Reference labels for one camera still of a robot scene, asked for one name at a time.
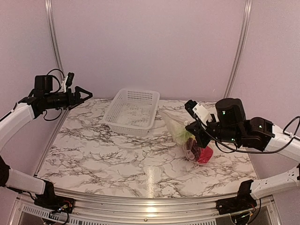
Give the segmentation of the clear zip top bag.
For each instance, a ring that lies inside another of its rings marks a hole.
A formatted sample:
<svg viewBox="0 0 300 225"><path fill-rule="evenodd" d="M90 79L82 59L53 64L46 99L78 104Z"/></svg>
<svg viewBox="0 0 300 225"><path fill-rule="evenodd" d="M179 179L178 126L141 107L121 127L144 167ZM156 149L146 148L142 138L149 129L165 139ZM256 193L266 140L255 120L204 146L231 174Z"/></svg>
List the clear zip top bag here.
<svg viewBox="0 0 300 225"><path fill-rule="evenodd" d="M167 110L159 110L158 114L187 160L198 165L206 164L211 160L213 149L209 146L206 148L198 147L195 136L185 129L192 122L192 117L189 114L177 115Z"/></svg>

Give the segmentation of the fake white cauliflower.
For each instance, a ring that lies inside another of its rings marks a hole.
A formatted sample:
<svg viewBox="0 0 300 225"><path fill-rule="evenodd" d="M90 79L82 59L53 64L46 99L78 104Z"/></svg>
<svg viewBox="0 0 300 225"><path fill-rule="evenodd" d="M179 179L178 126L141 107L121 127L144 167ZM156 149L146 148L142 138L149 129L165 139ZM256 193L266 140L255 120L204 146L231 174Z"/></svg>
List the fake white cauliflower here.
<svg viewBox="0 0 300 225"><path fill-rule="evenodd" d="M183 124L170 118L164 119L164 122L166 124L167 130L169 131L175 142L181 143L186 141L187 132Z"/></svg>

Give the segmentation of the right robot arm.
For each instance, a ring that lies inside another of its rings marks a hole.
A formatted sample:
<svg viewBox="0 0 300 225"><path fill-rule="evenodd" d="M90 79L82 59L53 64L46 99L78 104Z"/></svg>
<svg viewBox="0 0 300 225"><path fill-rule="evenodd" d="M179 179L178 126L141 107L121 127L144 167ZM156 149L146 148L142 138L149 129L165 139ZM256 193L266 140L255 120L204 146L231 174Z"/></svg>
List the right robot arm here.
<svg viewBox="0 0 300 225"><path fill-rule="evenodd" d="M248 154L268 155L279 153L296 161L300 160L300 138L262 117L247 119L239 98L224 98L216 102L217 115L200 103L189 100L186 111L195 120L186 130L196 138L199 147L205 148L210 141L225 148L241 152L240 147L249 148ZM300 167L297 165L285 173L262 180L247 180L240 184L232 206L244 209L251 198L258 200L267 195L283 192L300 186Z"/></svg>

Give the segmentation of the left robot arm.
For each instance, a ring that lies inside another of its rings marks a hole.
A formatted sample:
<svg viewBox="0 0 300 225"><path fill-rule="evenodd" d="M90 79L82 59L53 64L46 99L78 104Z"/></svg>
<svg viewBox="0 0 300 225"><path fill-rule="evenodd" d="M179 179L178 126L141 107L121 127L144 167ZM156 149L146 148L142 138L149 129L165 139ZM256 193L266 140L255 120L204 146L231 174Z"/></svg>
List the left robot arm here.
<svg viewBox="0 0 300 225"><path fill-rule="evenodd" d="M0 119L0 147L3 148L21 128L47 110L71 110L92 98L91 92L79 86L74 90L70 88L73 78L74 73L68 73L54 91L53 80L56 76L51 73L37 75L29 95L15 103L14 108ZM14 170L3 159L0 161L0 185L15 192L34 194L35 204L46 205L50 209L61 202L51 182Z"/></svg>

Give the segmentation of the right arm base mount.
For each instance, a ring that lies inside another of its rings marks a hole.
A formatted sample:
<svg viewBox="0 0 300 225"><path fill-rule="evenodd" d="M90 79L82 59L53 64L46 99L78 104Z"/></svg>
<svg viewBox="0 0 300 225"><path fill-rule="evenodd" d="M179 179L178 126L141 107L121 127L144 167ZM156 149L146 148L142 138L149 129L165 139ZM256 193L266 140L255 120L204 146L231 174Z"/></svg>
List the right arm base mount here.
<svg viewBox="0 0 300 225"><path fill-rule="evenodd" d="M251 184L253 180L243 181L235 197L220 199L216 201L216 209L220 215L235 213L242 210L255 208L256 200L251 196Z"/></svg>

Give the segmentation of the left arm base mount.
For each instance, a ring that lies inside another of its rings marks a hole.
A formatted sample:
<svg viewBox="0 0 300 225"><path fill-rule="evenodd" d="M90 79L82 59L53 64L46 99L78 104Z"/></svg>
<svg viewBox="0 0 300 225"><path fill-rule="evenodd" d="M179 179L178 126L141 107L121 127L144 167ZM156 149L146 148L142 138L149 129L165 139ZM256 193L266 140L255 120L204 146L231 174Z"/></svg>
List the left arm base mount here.
<svg viewBox="0 0 300 225"><path fill-rule="evenodd" d="M54 185L49 181L44 181L45 189L41 195L35 194L34 203L37 206L52 210L52 213L72 213L74 208L74 198L56 195Z"/></svg>

